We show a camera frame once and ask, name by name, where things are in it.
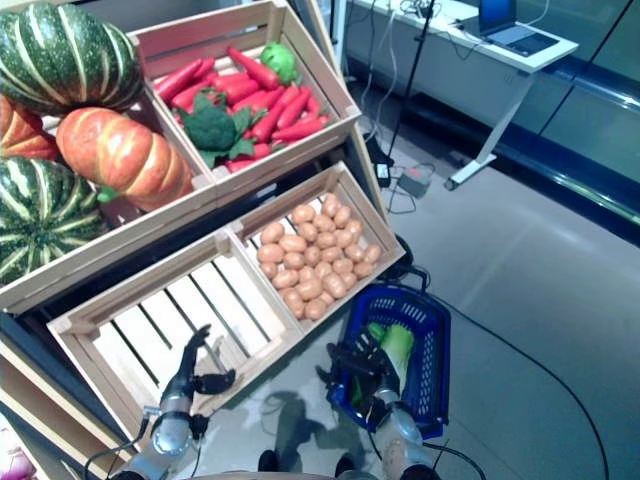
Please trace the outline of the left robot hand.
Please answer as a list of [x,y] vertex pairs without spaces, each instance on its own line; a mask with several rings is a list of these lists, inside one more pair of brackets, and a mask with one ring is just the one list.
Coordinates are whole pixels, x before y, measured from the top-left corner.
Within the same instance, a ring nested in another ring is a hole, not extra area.
[[172,395],[182,395],[192,401],[195,393],[202,395],[221,394],[230,389],[235,382],[236,371],[234,369],[226,373],[205,375],[194,373],[197,351],[206,345],[210,328],[211,325],[207,324],[198,329],[184,347],[179,368],[166,385],[161,395],[162,401]]

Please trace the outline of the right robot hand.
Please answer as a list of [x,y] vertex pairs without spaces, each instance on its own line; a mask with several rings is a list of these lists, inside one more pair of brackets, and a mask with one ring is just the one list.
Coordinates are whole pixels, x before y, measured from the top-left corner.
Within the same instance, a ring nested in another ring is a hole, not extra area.
[[345,339],[328,343],[329,370],[315,367],[328,388],[341,386],[350,400],[372,397],[379,390],[400,394],[400,378],[381,343],[370,333],[361,333],[355,341]]

